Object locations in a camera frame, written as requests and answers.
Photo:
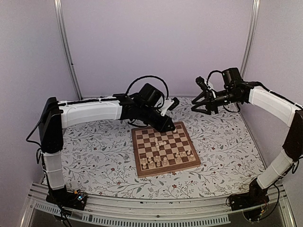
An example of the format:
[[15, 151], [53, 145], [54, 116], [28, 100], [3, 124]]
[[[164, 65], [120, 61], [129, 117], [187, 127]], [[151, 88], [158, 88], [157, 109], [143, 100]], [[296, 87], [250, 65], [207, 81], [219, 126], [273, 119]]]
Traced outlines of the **white chess piece king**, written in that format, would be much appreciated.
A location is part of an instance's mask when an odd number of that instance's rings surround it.
[[167, 143], [165, 142], [165, 141], [161, 141], [161, 142], [159, 142], [159, 145], [160, 146], [164, 146], [164, 145], [166, 145]]

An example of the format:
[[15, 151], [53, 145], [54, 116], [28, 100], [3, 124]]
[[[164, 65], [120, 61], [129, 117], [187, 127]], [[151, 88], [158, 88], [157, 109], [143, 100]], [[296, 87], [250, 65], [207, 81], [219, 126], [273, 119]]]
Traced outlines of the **wooden chess board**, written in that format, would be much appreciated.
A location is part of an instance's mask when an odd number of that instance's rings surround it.
[[[201, 165], [200, 158], [196, 152], [193, 142], [187, 132], [183, 122], [175, 123], [177, 132], [158, 132], [152, 127], [132, 129], [132, 141], [134, 148], [135, 164], [137, 175], [139, 178], [157, 176], [169, 172], [176, 172], [199, 167]], [[158, 143], [165, 141], [167, 144], [160, 146], [157, 151], [154, 138], [158, 139]], [[187, 150], [191, 150], [191, 155], [187, 155]], [[181, 163], [176, 162], [177, 155], [181, 156]], [[161, 159], [161, 166], [157, 167], [155, 157]], [[152, 168], [149, 168], [148, 157], [153, 160]], [[163, 158], [167, 157], [168, 164], [163, 166]], [[142, 169], [141, 160], [146, 158], [146, 169]]]

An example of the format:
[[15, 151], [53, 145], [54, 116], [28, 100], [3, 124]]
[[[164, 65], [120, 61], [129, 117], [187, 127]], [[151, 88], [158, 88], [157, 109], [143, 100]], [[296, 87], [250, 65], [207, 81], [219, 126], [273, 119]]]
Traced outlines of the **white pawn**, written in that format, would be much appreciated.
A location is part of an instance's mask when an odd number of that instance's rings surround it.
[[146, 158], [143, 158], [142, 160], [141, 160], [141, 163], [142, 163], [142, 169], [146, 169]]

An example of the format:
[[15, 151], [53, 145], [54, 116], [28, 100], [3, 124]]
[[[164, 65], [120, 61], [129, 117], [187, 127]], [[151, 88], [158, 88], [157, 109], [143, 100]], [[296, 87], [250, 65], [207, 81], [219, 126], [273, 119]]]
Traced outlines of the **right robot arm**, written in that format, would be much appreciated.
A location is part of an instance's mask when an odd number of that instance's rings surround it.
[[291, 169], [296, 170], [303, 157], [303, 107], [268, 89], [259, 81], [244, 81], [238, 68], [210, 72], [214, 73], [221, 74], [224, 89], [215, 91], [209, 78], [197, 77], [196, 83], [202, 92], [192, 101], [193, 112], [217, 114], [220, 106], [247, 103], [263, 109], [284, 123], [284, 126], [270, 126], [266, 129], [271, 135], [261, 134], [256, 137], [256, 142], [272, 139], [278, 143], [275, 147], [280, 147], [281, 151], [249, 185], [245, 202], [248, 206], [255, 206], [270, 186], [286, 176]]

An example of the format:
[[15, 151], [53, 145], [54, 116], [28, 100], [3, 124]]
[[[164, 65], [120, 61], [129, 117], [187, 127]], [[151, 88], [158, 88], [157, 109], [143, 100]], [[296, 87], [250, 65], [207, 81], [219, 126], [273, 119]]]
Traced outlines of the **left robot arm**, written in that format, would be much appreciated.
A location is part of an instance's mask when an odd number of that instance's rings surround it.
[[39, 134], [37, 161], [44, 183], [60, 205], [84, 201], [84, 193], [128, 198], [153, 198], [163, 183], [139, 179], [132, 129], [151, 126], [175, 129], [167, 111], [178, 106], [150, 84], [138, 92], [78, 101], [47, 99], [34, 127]]

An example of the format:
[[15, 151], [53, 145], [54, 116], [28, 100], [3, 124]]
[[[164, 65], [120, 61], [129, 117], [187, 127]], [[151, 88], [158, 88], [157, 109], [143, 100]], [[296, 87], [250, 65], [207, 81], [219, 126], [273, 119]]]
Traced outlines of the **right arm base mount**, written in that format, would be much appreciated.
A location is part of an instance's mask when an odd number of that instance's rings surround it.
[[228, 197], [232, 211], [246, 209], [269, 202], [267, 189], [251, 188], [249, 192], [234, 194]]

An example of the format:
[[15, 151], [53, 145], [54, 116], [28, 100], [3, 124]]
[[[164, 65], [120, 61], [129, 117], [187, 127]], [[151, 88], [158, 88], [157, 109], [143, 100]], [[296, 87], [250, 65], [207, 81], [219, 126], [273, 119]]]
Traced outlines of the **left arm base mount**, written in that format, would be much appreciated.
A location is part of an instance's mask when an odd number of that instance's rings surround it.
[[49, 189], [46, 201], [57, 206], [84, 210], [88, 194], [81, 190], [67, 191], [66, 187], [58, 190]]

